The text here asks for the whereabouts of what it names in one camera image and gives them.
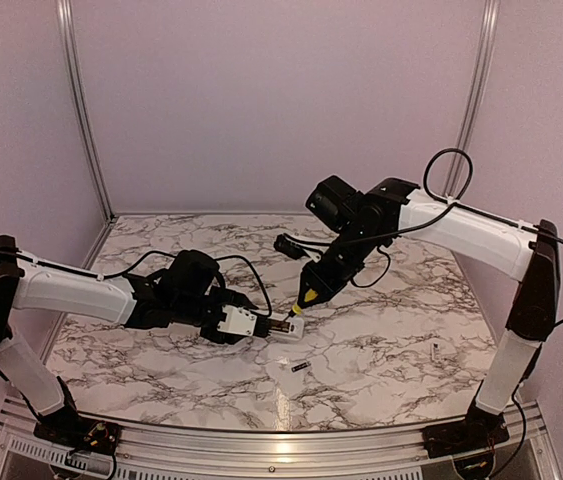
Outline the yellow handled screwdriver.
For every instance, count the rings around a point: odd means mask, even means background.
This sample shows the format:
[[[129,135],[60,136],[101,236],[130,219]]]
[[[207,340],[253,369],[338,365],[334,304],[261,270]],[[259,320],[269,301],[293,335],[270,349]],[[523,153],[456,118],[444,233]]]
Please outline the yellow handled screwdriver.
[[[317,304],[319,294],[312,288],[301,291],[299,293],[298,299],[295,304],[291,307],[290,311],[287,313],[285,319],[289,320],[297,315],[301,315],[302,312]]]

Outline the white remote control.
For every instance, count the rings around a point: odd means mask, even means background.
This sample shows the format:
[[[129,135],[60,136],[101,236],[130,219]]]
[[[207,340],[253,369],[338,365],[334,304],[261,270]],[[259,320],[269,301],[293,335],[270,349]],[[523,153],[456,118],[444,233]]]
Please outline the white remote control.
[[[305,322],[302,318],[260,319],[257,321],[257,332],[264,338],[272,337],[285,341],[299,341],[304,337]]]

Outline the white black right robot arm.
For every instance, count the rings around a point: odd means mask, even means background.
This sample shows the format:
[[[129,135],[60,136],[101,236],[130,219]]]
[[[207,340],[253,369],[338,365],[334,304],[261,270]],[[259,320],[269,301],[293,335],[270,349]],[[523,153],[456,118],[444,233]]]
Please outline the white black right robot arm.
[[[330,176],[305,206],[336,237],[319,259],[303,267],[299,309],[331,301],[361,272],[373,250],[398,237],[445,249],[515,283],[496,353],[464,419],[425,431],[427,440],[441,445],[476,448],[490,441],[556,323],[559,273],[558,251],[548,238],[552,225],[496,218],[397,178],[361,192]]]

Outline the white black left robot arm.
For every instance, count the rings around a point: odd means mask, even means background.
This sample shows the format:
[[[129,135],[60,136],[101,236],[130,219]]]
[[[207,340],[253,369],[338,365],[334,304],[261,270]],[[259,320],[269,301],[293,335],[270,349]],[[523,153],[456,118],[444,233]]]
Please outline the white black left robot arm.
[[[220,345],[250,337],[302,338],[297,309],[284,319],[260,312],[245,294],[228,288],[217,259],[198,250],[169,258],[167,267],[147,276],[133,268],[102,274],[42,259],[20,250],[13,237],[0,236],[0,376],[36,418],[36,437],[110,454],[121,428],[78,412],[67,384],[10,326],[14,310],[80,315],[135,330],[189,325]]]

